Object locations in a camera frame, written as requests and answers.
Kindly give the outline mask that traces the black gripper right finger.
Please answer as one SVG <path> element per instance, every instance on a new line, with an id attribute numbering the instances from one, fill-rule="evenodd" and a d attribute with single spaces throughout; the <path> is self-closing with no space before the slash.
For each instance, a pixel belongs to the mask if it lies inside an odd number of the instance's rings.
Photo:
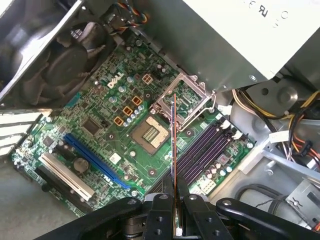
<path id="1" fill-rule="evenodd" d="M 177 178 L 185 235 L 202 240 L 315 240 L 317 233 L 233 198 L 212 205 L 190 193 L 184 177 Z"/>

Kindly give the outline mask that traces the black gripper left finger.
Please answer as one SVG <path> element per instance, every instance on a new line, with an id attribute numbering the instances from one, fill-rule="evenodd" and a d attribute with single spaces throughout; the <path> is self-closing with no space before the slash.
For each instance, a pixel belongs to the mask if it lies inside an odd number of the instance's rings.
<path id="1" fill-rule="evenodd" d="M 173 183 L 161 181 L 162 191 L 144 201 L 125 197 L 39 236 L 40 240 L 171 240 Z"/>

